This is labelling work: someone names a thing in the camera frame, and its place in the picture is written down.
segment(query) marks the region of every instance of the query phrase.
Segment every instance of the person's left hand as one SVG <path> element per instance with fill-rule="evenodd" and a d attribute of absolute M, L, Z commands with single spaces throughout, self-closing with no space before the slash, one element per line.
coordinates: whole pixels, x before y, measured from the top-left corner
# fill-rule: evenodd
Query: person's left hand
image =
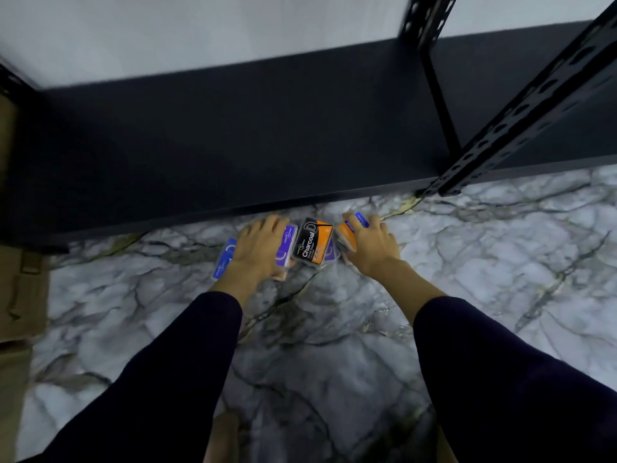
<path fill-rule="evenodd" d="M 272 214 L 242 229 L 233 260 L 210 290 L 233 295 L 244 306 L 259 283 L 281 273 L 276 251 L 288 223 L 289 218 Z"/>

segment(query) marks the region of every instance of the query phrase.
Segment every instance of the gray marble tile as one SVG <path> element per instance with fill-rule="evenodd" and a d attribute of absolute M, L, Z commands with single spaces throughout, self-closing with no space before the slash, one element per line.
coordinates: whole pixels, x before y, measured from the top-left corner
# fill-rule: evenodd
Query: gray marble tile
<path fill-rule="evenodd" d="M 467 187 L 412 208 L 387 195 L 292 209 L 378 212 L 450 295 L 617 389 L 617 166 Z M 74 244 L 53 260 L 18 442 L 40 452 L 199 293 L 252 217 Z M 252 299 L 219 410 L 243 414 L 245 461 L 424 461 L 434 413 L 413 332 L 375 282 L 298 267 Z"/>

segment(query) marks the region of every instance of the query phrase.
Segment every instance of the person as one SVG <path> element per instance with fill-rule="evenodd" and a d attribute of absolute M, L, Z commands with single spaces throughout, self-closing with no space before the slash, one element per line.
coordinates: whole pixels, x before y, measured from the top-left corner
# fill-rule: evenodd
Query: person
<path fill-rule="evenodd" d="M 534 349 L 400 259 L 388 226 L 350 213 L 349 260 L 385 287 L 414 329 L 421 372 L 443 434 L 460 463 L 617 461 L 617 393 Z M 118 380 L 66 424 L 41 454 L 49 462 L 201 462 L 231 364 L 243 308 L 275 274 L 288 219 L 243 229 L 234 259 Z M 215 426 L 237 428 L 237 420 Z"/>

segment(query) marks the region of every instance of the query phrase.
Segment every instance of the purple label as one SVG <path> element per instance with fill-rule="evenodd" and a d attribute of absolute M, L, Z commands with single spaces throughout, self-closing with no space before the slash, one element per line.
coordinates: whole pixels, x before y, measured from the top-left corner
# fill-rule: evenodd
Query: purple label
<path fill-rule="evenodd" d="M 361 212 L 357 212 L 355 214 L 355 216 L 358 218 L 358 220 L 360 221 L 360 224 L 362 224 L 362 227 L 367 228 L 369 227 L 369 223 L 368 221 L 364 218 L 364 216 L 362 215 Z M 345 224 L 347 224 L 347 227 L 349 227 L 349 229 L 351 230 L 351 232 L 353 233 L 353 228 L 351 227 L 351 224 L 348 221 L 345 221 Z"/>
<path fill-rule="evenodd" d="M 236 240 L 229 239 L 225 244 L 223 252 L 221 252 L 221 256 L 219 257 L 219 261 L 217 262 L 217 267 L 214 270 L 214 274 L 212 274 L 212 277 L 215 280 L 218 280 L 221 276 L 223 276 L 223 273 L 227 269 L 227 265 L 231 262 L 231 259 L 233 258 L 233 253 L 235 249 Z"/>
<path fill-rule="evenodd" d="M 289 251 L 294 243 L 296 231 L 297 226 L 295 225 L 287 224 L 287 227 L 285 227 L 285 232 L 282 234 L 281 246 L 278 248 L 278 252 L 276 253 L 277 265 L 284 267 L 287 260 L 289 260 Z"/>
<path fill-rule="evenodd" d="M 333 239 L 330 239 L 328 242 L 328 247 L 326 247 L 326 254 L 323 256 L 323 261 L 331 262 L 336 259 L 336 246 Z"/>

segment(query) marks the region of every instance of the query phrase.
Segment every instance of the sleeve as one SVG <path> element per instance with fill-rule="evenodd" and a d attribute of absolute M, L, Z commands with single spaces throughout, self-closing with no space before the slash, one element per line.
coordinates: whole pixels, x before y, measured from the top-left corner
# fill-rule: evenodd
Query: sleeve
<path fill-rule="evenodd" d="M 241 320 L 233 296 L 197 297 L 60 430 L 41 460 L 202 462 Z"/>
<path fill-rule="evenodd" d="M 471 304 L 417 314 L 420 367 L 459 463 L 617 461 L 617 393 L 528 345 Z"/>

